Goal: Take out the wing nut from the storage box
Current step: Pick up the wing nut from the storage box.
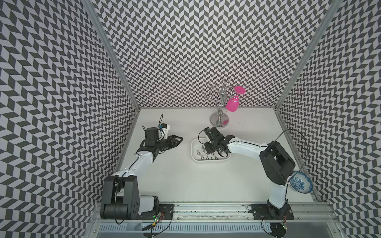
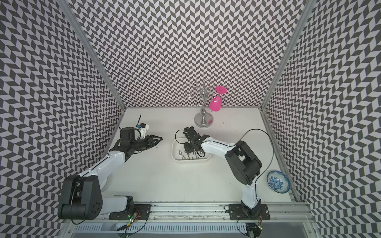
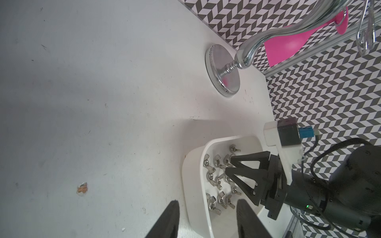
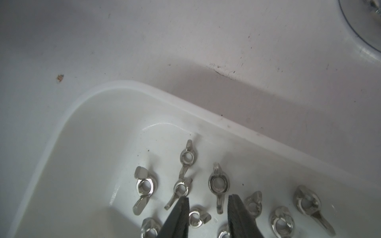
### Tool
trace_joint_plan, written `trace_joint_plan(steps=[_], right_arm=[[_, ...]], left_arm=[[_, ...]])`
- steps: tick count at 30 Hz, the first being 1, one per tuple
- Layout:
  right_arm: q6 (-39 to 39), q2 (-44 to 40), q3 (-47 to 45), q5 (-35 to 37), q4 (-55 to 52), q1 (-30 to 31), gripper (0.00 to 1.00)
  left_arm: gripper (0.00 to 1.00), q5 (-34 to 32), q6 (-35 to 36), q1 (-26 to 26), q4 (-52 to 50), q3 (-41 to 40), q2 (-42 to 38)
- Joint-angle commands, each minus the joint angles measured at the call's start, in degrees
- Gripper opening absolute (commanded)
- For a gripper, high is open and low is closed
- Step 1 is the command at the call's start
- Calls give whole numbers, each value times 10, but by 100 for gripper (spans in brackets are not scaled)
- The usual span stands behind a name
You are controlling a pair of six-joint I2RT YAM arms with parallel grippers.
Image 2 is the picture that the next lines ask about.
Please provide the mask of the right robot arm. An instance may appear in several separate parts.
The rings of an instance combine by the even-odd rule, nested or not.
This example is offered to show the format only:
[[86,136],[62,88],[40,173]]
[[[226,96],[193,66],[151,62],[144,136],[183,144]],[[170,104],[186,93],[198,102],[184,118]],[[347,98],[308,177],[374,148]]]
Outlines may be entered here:
[[235,144],[218,141],[208,135],[196,132],[183,133],[187,142],[187,153],[201,152],[224,158],[234,177],[242,184],[241,210],[245,217],[259,216],[261,200],[257,192],[257,181],[261,174],[262,163],[251,148],[242,140]]

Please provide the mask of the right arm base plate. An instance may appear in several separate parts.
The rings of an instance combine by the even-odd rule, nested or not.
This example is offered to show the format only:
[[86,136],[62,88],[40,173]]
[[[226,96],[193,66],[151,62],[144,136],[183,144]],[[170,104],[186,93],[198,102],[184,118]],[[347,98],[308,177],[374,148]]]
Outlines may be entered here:
[[243,203],[233,203],[228,205],[230,220],[270,220],[269,209],[266,204],[258,203],[254,208],[249,208]]

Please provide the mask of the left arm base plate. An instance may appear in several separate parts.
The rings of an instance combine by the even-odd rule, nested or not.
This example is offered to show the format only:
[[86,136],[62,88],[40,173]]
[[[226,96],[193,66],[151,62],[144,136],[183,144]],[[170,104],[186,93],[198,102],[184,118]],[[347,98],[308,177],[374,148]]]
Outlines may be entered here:
[[111,213],[108,219],[111,221],[128,221],[136,213],[140,221],[146,221],[149,218],[151,207],[152,205],[148,203],[137,204],[129,210]]

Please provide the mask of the white storage box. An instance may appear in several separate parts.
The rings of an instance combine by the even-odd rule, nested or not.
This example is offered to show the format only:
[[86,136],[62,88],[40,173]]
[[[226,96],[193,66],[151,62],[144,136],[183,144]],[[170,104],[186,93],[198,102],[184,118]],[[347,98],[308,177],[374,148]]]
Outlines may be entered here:
[[172,151],[171,156],[172,159],[179,163],[193,163],[193,162],[204,162],[208,161],[211,157],[210,153],[196,153],[192,152],[191,154],[187,154],[184,148],[184,143],[187,142],[185,137],[181,137],[175,139],[172,143]]

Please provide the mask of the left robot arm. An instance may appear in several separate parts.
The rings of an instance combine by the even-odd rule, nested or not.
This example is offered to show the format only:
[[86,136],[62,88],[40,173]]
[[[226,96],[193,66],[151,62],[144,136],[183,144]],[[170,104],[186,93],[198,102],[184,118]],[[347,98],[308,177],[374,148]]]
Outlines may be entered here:
[[132,155],[151,149],[162,140],[155,135],[147,135],[143,139],[121,138],[96,165],[80,174],[68,176],[61,189],[58,218],[83,222],[105,214],[124,213],[132,217],[136,211],[133,197],[115,195],[104,198],[101,186]]

